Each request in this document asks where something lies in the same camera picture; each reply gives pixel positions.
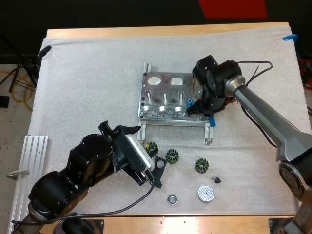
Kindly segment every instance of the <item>rectangular hole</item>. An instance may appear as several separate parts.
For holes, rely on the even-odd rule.
[[[181,78],[172,78],[171,85],[183,85],[183,79]]]

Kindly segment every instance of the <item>red object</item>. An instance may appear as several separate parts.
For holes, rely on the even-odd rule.
[[[199,0],[199,4],[208,19],[268,17],[265,0]]]

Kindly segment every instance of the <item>gear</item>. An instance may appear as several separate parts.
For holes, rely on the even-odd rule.
[[[196,161],[195,164],[195,169],[198,173],[205,173],[208,170],[209,163],[207,159],[205,158],[200,158],[199,160]]]
[[[145,150],[150,157],[154,157],[158,154],[158,146],[153,141],[145,144]]]
[[[168,150],[168,152],[166,153],[166,159],[167,159],[167,162],[169,162],[170,164],[177,163],[179,161],[178,151],[175,149]]]

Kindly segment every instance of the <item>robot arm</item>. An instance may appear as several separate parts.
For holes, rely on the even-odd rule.
[[[140,127],[117,126],[112,130],[106,121],[98,128],[101,135],[85,136],[70,151],[66,168],[50,172],[35,183],[29,195],[29,215],[22,222],[17,222],[13,234],[37,234],[44,223],[68,214],[87,195],[90,187],[122,169],[139,185],[150,181],[151,192],[154,162],[131,135]],[[74,224],[83,222],[79,218],[72,220]]]
[[[236,98],[264,132],[276,143],[279,173],[293,194],[303,202],[295,218],[281,233],[312,232],[312,135],[296,129],[246,85],[239,65],[226,61],[218,65],[212,56],[197,62],[194,77],[204,86],[202,100],[188,113],[206,115],[223,110],[227,98]]]

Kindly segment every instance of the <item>cable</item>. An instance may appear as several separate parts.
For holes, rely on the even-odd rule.
[[[195,96],[195,94],[194,94],[194,83],[195,83],[195,77],[193,76],[193,79],[192,79],[192,88],[191,88],[191,90],[192,90],[192,96],[193,97],[195,97],[197,100],[203,100],[201,97],[197,97],[197,96]]]
[[[262,134],[264,135],[264,137],[268,140],[268,142],[276,148],[276,145],[270,140],[270,138],[268,137],[268,135],[264,132],[264,130],[260,127],[260,125],[247,113],[247,111],[245,110],[245,108],[240,105],[243,112],[245,113],[245,115],[251,120],[251,122],[253,122],[257,127],[258,129],[262,132]]]
[[[103,217],[106,217],[108,215],[118,214],[118,213],[124,212],[124,211],[134,207],[139,202],[144,200],[154,189],[154,186],[155,186],[154,180],[150,180],[150,184],[151,184],[151,188],[149,189],[149,191],[144,196],[139,198],[137,201],[135,201],[131,205],[129,205],[123,209],[117,210],[117,211],[111,211],[111,212],[106,212],[106,213],[94,213],[94,214],[78,214],[78,215],[64,216],[64,217],[49,219],[46,221],[38,221],[38,222],[24,222],[24,221],[15,221],[15,220],[12,220],[11,222],[14,223],[14,225],[40,225],[40,224],[54,223],[55,221],[70,219],[70,218],[97,218],[97,217],[103,218]]]
[[[246,83],[246,87],[250,84],[250,82],[252,82],[255,78],[257,78],[259,75],[265,73],[266,71],[270,70],[273,68],[273,64],[270,61],[239,61],[237,63],[268,63],[270,66],[264,70],[262,70],[261,72],[257,73],[257,70],[259,68],[259,65],[257,66],[257,68],[255,69],[252,77],[250,78],[250,80]],[[243,112],[245,113],[245,115],[251,120],[251,122],[253,122],[258,129],[262,132],[262,134],[264,135],[264,137],[266,138],[266,140],[273,146],[276,148],[276,145],[270,140],[270,138],[268,137],[268,135],[265,133],[265,131],[260,127],[260,125],[247,113],[247,111],[245,110],[245,108],[240,105]]]
[[[307,106],[307,108],[308,108],[308,114],[312,116],[312,109],[309,106]]]
[[[256,71],[258,70],[258,67],[259,67],[259,66],[258,66],[258,67],[256,68],[256,70],[255,70],[253,76],[252,76],[252,77],[250,78],[250,80],[246,83],[246,86],[248,86],[249,83],[252,82],[252,81],[253,81],[255,78],[257,78],[259,75],[261,75],[261,74],[265,73],[266,71],[268,71],[268,70],[270,70],[270,69],[273,68],[273,64],[272,64],[270,61],[239,61],[239,62],[237,62],[237,63],[267,63],[267,64],[270,65],[268,68],[262,70],[261,72],[259,72],[259,73],[257,73],[257,74],[255,75]]]
[[[13,69],[11,72],[0,71],[0,73],[7,74],[7,77],[8,77],[8,76],[12,75],[13,72],[14,72],[15,70],[16,70],[16,69]],[[23,82],[22,82],[22,83],[23,83],[23,84],[26,84],[27,87],[26,87],[26,86],[23,86],[23,85],[16,84],[16,83],[13,84],[12,92],[11,92],[11,97],[12,97],[12,99],[13,99],[15,102],[17,102],[17,103],[24,103],[25,106],[26,106],[26,108],[27,108],[28,110],[32,111],[32,108],[28,105],[27,101],[29,101],[30,98],[32,97],[33,91],[34,91],[34,90],[29,88],[29,87],[32,87],[32,85],[31,85],[31,82],[29,82],[29,81],[26,80],[26,77],[27,77],[27,76],[28,76],[28,74],[26,74],[26,75],[24,75],[24,76],[22,76],[22,77],[21,77],[21,76],[17,76],[17,78],[19,78],[19,79],[16,80],[16,81],[17,81],[17,82],[21,82],[22,80],[24,80],[26,83],[23,83]],[[17,99],[17,98],[15,97],[15,95],[14,95],[14,90],[15,90],[16,85],[25,87],[23,100]],[[29,96],[29,97],[27,97],[27,95],[26,95],[28,89],[31,90],[31,93],[30,93],[30,96]]]

